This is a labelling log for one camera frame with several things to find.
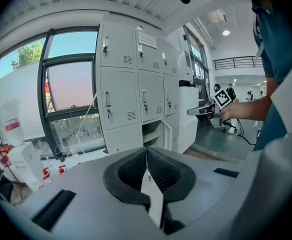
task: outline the metal cabinet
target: metal cabinet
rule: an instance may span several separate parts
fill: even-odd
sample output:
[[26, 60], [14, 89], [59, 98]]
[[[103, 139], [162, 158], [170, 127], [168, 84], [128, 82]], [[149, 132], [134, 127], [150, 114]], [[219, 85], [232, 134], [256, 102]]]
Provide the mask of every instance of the metal cabinet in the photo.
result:
[[147, 122], [164, 114], [163, 76], [138, 73], [141, 121]]
[[170, 43], [162, 40], [161, 47], [161, 64], [162, 72], [164, 74], [176, 76], [177, 75], [177, 58], [178, 53], [176, 48]]
[[140, 140], [140, 128], [138, 125], [121, 129], [112, 129], [107, 131], [110, 147], [108, 151], [110, 154], [131, 150], [142, 147]]
[[158, 39], [156, 39], [157, 48], [139, 43], [139, 33], [136, 31], [137, 42], [137, 68], [153, 72], [161, 72], [161, 50]]
[[137, 123], [135, 73], [105, 68], [100, 72], [100, 85], [106, 128]]
[[133, 58], [133, 30], [106, 23], [102, 31], [100, 66], [132, 69]]
[[172, 115], [178, 111], [179, 94], [179, 81], [177, 77], [164, 75], [165, 116]]

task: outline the black railing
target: black railing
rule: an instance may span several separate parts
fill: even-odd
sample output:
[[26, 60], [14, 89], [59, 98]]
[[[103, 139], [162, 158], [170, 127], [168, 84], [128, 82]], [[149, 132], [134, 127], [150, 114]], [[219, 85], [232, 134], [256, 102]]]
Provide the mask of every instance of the black railing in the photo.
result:
[[213, 60], [213, 62], [215, 64], [215, 70], [263, 67], [262, 59], [259, 57], [255, 61], [254, 56], [222, 58]]

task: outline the round ceiling light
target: round ceiling light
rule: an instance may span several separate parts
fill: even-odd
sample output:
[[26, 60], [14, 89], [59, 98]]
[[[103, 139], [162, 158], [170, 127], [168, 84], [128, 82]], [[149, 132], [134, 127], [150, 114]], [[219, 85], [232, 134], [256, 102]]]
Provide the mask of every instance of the round ceiling light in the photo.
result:
[[224, 30], [222, 35], [223, 36], [228, 36], [231, 32], [229, 30]]

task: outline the person's arm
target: person's arm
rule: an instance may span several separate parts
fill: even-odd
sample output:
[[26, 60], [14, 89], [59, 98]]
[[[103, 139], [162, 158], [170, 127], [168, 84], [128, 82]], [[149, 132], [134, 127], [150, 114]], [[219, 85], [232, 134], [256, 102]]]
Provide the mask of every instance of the person's arm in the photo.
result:
[[271, 95], [279, 86], [275, 77], [267, 77], [266, 79], [266, 96], [252, 102], [230, 103], [221, 112], [222, 121], [230, 118], [264, 121], [272, 104]]

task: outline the wooden floor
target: wooden floor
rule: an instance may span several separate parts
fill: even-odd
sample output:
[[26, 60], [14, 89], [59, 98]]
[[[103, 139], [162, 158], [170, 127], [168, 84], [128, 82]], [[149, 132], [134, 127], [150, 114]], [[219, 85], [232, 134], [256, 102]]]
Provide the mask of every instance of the wooden floor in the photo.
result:
[[222, 159], [216, 158], [214, 156], [211, 156], [209, 154], [200, 152], [192, 147], [188, 148], [185, 152], [185, 155], [196, 157], [196, 158], [201, 158], [205, 160], [214, 160], [214, 161], [223, 161]]

